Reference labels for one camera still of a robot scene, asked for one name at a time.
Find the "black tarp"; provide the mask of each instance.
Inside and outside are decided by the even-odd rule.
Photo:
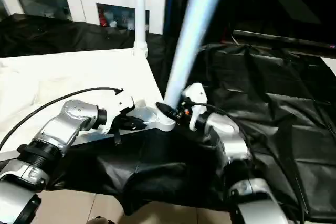
[[[0,23],[2,57],[125,48],[133,42],[133,33],[86,23],[23,15]],[[148,34],[147,42],[148,62],[163,93],[176,40]],[[262,175],[284,206],[300,218],[296,194],[308,220],[336,222],[336,78],[320,58],[205,45],[188,82],[201,82],[209,104],[239,119]],[[225,210],[216,148],[200,137],[177,126],[168,133],[122,136],[119,145],[110,139],[73,147],[47,189],[115,195],[126,214],[153,200]],[[295,194],[265,145],[285,168]]]

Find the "black cable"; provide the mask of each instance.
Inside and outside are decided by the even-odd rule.
[[[37,114],[38,112],[40,112],[41,110],[45,109],[46,107],[59,102],[61,100],[67,99],[69,97],[73,97],[76,94],[81,94],[81,93],[85,93],[85,92],[89,92],[89,91],[93,91],[93,90],[113,90],[115,92],[115,94],[119,94],[120,92],[122,92],[122,90],[120,89],[116,89],[116,88],[111,88],[111,87],[96,87],[96,88],[89,88],[89,89],[82,89],[79,91],[76,91],[74,93],[70,93],[67,95],[64,95],[60,98],[57,98],[55,100],[52,100],[51,102],[48,102],[46,104],[44,104],[43,106],[39,107],[38,109],[34,110],[31,114],[27,115],[25,118],[23,118],[20,122],[18,122],[8,133],[7,135],[4,137],[4,139],[2,139],[1,143],[0,143],[0,150],[2,149],[2,147],[5,145],[5,143],[7,142],[7,140],[10,138],[10,136],[22,125],[24,124],[28,119],[30,119],[32,116],[34,116],[35,114]]]
[[[227,117],[229,117],[234,123],[236,123],[241,131],[241,133],[243,134],[244,138],[246,139],[247,141],[247,144],[249,145],[249,149],[251,151],[251,154],[253,156],[253,158],[255,159],[255,156],[254,156],[254,153],[253,153],[253,150],[251,148],[251,143],[247,137],[247,134],[244,130],[244,128],[242,127],[241,123],[233,116],[231,116],[229,113],[227,113],[226,111],[216,107],[216,106],[213,106],[213,105],[210,105],[210,104],[206,104],[206,103],[198,103],[198,102],[191,102],[191,101],[188,101],[188,103],[190,103],[191,105],[200,105],[200,106],[205,106],[205,107],[208,107],[208,108],[211,108],[213,109],[214,111],[217,111],[217,112],[220,112],[222,113],[223,115],[226,115]],[[300,200],[300,196],[297,194],[297,192],[294,190],[294,186],[293,184],[291,183],[291,180],[289,179],[289,175],[287,174],[286,170],[284,169],[284,166],[282,165],[281,161],[279,160],[279,158],[275,155],[275,153],[271,150],[271,148],[263,141],[260,141],[260,143],[263,145],[263,147],[271,154],[272,158],[274,159],[274,161],[276,162],[276,164],[280,167],[283,175],[285,176],[286,180],[288,181],[291,189],[293,190],[294,194],[295,194],[295,197],[297,199],[297,202],[299,204],[299,207],[300,207],[300,211],[302,213],[302,217],[300,219],[300,224],[304,224],[305,222],[305,213],[304,213],[304,206],[303,206],[303,203],[301,202]]]

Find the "white pole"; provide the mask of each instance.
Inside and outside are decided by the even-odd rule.
[[[145,0],[135,0],[135,42],[134,51],[147,49],[146,43],[146,3]]]
[[[189,0],[164,102],[176,109],[219,0]]]

